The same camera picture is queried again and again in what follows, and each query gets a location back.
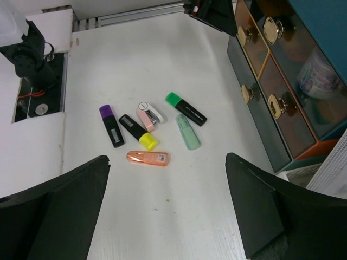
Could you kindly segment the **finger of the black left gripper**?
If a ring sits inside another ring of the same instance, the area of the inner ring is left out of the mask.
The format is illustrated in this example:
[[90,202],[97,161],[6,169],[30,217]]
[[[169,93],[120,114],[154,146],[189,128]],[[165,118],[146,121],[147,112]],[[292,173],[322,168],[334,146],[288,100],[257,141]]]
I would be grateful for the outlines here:
[[235,37],[237,34],[233,1],[184,1],[184,13],[230,36]]

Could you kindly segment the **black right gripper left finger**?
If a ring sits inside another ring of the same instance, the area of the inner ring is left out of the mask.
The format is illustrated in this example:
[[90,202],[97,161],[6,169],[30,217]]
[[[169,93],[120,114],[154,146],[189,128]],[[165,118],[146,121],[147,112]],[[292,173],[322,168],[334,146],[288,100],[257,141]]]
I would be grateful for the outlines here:
[[109,172],[101,155],[1,198],[1,259],[86,259]]

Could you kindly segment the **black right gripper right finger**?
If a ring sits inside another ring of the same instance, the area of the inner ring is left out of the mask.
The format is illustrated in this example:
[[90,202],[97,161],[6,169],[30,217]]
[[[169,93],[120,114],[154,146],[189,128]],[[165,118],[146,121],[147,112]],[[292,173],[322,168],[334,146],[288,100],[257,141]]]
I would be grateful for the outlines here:
[[313,192],[226,155],[247,259],[346,259],[346,200]]

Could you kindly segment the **clear paper clip jar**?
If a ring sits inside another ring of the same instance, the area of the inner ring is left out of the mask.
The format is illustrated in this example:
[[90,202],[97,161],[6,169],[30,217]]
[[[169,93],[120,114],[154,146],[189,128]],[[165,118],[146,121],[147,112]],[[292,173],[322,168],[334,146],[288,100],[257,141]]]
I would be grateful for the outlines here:
[[319,100],[332,98],[340,82],[322,51],[315,47],[297,76],[300,89]]

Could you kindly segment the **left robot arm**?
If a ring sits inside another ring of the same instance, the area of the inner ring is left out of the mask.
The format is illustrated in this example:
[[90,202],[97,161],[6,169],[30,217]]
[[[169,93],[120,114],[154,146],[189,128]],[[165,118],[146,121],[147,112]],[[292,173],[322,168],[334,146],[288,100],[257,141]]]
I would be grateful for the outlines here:
[[[230,36],[237,33],[232,1],[184,1],[184,13]],[[1,1],[1,54],[14,65],[19,78],[43,90],[60,77],[44,58],[45,38],[33,21],[10,1]]]

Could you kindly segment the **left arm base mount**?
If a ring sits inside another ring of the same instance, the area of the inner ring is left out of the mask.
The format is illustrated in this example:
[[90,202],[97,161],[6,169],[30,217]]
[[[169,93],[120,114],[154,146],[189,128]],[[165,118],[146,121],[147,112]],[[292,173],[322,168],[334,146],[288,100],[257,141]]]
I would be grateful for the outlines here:
[[51,43],[45,43],[44,60],[57,76],[57,81],[43,89],[34,88],[21,79],[13,122],[63,112],[66,96],[67,53],[57,53]]

